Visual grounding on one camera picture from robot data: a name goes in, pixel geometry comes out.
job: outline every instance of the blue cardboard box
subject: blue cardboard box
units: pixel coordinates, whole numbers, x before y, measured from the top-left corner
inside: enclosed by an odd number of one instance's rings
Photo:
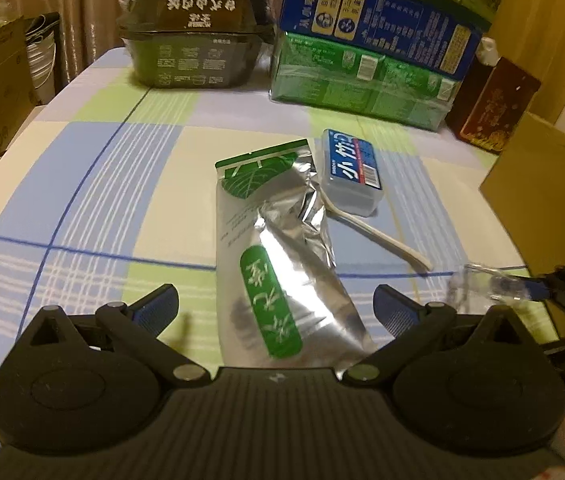
[[[461,81],[482,33],[414,0],[284,0],[280,29],[353,44]]]

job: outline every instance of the green cardboard box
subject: green cardboard box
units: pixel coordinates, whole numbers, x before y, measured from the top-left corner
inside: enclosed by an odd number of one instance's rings
[[[278,38],[271,96],[436,130],[458,86],[388,56],[288,32]]]

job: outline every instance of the black plastic container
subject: black plastic container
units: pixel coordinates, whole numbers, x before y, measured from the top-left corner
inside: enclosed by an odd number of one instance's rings
[[[120,36],[137,78],[160,88],[227,88],[274,38],[266,0],[127,0]]]

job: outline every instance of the green leaf logo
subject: green leaf logo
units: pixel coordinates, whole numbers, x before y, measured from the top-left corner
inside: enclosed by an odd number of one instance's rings
[[[237,198],[248,198],[256,189],[293,166],[297,153],[272,156],[225,170],[222,188]]]

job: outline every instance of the plastic box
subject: plastic box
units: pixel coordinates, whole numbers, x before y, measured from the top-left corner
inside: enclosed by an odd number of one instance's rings
[[[266,0],[124,0],[120,36],[140,82],[226,88],[249,78],[273,41]]]
[[[371,216],[383,197],[373,145],[328,129],[322,146],[325,166],[320,183],[329,200],[347,213]]]

